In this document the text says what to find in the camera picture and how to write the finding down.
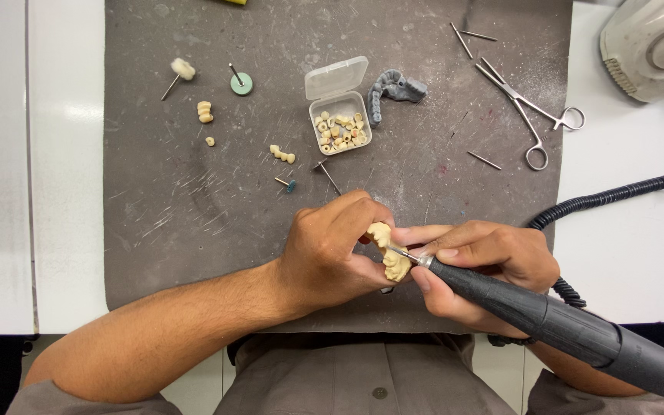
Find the right hand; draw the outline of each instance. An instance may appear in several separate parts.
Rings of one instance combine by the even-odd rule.
[[[447,265],[471,268],[534,292],[546,292],[560,277],[558,262],[547,249],[542,232],[493,222],[397,228],[394,241],[404,246],[424,244],[411,255],[437,255]],[[526,334],[452,292],[447,284],[423,267],[411,276],[424,295],[427,309],[483,332],[526,338]]]

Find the forearm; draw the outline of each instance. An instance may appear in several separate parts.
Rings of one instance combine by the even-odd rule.
[[[272,261],[121,307],[50,346],[25,385],[52,379],[99,402],[151,397],[243,335],[299,317],[269,283],[276,273]]]
[[[537,342],[529,349],[565,383],[601,397],[634,397],[645,393],[626,382],[593,369],[567,353]]]

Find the shirt button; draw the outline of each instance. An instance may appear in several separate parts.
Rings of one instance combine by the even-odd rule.
[[[377,400],[383,400],[388,396],[388,391],[385,388],[373,389],[373,397]]]

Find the red stain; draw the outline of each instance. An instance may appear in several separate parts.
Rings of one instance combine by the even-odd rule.
[[[434,170],[437,172],[437,177],[439,177],[440,179],[442,177],[444,177],[445,174],[447,174],[447,166],[446,165],[439,164],[439,165],[437,165],[437,168],[434,169]]]

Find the coiled black cable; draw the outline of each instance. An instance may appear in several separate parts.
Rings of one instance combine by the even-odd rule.
[[[664,189],[664,176],[659,176],[643,182],[611,189],[610,191],[591,194],[590,196],[576,197],[574,199],[566,200],[557,206],[550,207],[546,211],[538,214],[531,222],[529,222],[527,227],[544,231],[544,228],[547,227],[547,225],[569,215],[570,213],[583,211],[596,206],[603,206],[604,204],[618,202],[620,200],[652,193],[654,191],[660,191],[662,189]],[[554,289],[560,298],[565,301],[565,304],[579,308],[587,305],[585,300],[580,298],[580,294],[578,294],[577,291],[562,277],[558,278],[558,281],[552,286],[552,289]]]

